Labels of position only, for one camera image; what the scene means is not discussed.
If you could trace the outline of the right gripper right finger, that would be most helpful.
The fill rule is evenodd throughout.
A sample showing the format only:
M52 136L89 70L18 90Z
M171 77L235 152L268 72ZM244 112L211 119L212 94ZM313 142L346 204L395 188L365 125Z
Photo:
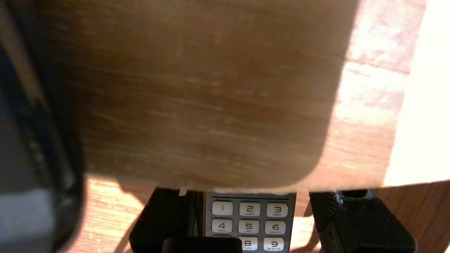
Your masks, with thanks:
M323 253L416 253L417 242L372 189L309 194Z

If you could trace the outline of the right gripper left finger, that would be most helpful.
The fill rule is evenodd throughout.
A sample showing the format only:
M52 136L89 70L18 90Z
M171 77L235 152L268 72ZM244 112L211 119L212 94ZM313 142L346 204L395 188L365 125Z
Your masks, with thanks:
M160 253L166 239L204 235L204 192L156 188L129 235L134 253Z

